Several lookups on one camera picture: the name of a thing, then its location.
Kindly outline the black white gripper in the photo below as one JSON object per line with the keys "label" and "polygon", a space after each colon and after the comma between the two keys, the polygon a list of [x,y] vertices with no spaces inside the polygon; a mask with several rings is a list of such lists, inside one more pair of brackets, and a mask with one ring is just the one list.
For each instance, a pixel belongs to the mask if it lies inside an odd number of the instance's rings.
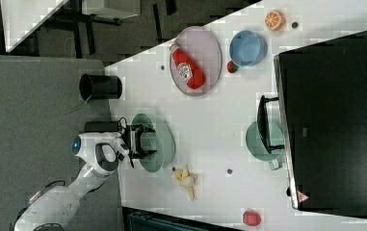
{"label": "black white gripper", "polygon": [[121,122],[118,123],[118,132],[120,133],[120,137],[122,138],[124,145],[127,148],[127,152],[118,152],[118,159],[121,162],[124,160],[125,157],[128,157],[130,160],[137,158],[144,159],[156,153],[156,150],[143,150],[139,152],[137,151],[136,134],[138,131],[141,133],[155,133],[155,130],[153,128],[144,126],[142,124],[136,126],[122,124]]}

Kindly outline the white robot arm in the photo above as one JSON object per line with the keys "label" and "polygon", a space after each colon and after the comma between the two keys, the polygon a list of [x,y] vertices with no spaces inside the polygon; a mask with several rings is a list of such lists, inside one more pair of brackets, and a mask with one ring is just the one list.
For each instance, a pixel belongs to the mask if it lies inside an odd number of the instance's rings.
{"label": "white robot arm", "polygon": [[13,231],[65,231],[80,207],[81,199],[99,189],[124,157],[132,160],[154,154],[141,147],[141,136],[156,131],[144,125],[128,125],[120,131],[88,132],[77,135],[73,154],[85,164],[68,186],[56,186],[32,198],[13,225]]}

